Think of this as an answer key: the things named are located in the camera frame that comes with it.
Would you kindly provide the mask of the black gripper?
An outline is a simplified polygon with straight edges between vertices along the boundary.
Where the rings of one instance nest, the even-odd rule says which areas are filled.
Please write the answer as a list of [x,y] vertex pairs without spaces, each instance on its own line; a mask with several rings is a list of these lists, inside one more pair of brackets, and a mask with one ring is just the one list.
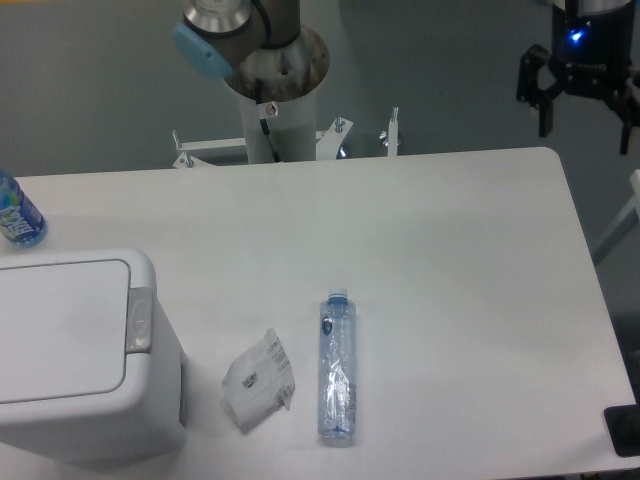
[[[548,68],[553,82],[542,88],[539,73],[544,67]],[[538,112],[538,135],[541,138],[553,129],[553,102],[560,94],[602,99],[621,121],[618,151],[620,155],[627,155],[632,131],[639,127],[639,101],[630,85],[630,73],[629,56],[570,61],[534,44],[520,57],[516,99],[528,103]]]

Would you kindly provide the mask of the grey robot arm blue cap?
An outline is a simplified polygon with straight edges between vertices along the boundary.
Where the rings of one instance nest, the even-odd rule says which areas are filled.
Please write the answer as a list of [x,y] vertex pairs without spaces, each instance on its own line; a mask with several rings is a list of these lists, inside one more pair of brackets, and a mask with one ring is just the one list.
[[[538,113],[538,134],[553,128],[562,93],[604,102],[622,123],[619,151],[639,125],[630,59],[633,1],[554,1],[552,48],[520,59],[516,98]],[[316,160],[313,95],[328,73],[323,39],[300,21],[297,1],[186,1],[172,31],[191,67],[238,96],[252,163]]]

